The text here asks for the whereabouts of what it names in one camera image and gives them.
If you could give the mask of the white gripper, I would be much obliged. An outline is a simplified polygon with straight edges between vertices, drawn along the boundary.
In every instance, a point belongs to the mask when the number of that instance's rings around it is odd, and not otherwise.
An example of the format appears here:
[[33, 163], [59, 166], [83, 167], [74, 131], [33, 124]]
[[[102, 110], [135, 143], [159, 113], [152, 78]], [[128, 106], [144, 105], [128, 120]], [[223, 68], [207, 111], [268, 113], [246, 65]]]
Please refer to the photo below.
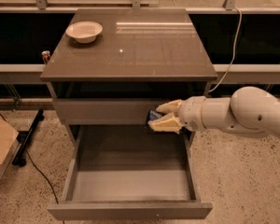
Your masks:
[[179, 133], [183, 126], [191, 132], [204, 131], [202, 118], [204, 101], [204, 96], [192, 96], [185, 101], [178, 99], [159, 105], [156, 111], [166, 115], [151, 121], [149, 127], [154, 132]]

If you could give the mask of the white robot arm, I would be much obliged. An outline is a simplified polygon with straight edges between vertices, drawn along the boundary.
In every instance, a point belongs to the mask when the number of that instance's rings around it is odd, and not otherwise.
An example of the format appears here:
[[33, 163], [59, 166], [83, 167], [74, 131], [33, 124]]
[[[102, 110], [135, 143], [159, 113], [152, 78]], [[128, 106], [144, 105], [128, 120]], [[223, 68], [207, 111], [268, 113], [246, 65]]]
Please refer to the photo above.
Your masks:
[[149, 111], [147, 125], [155, 132], [217, 129], [244, 137], [280, 139], [280, 99], [256, 87], [243, 87], [227, 98], [192, 96]]

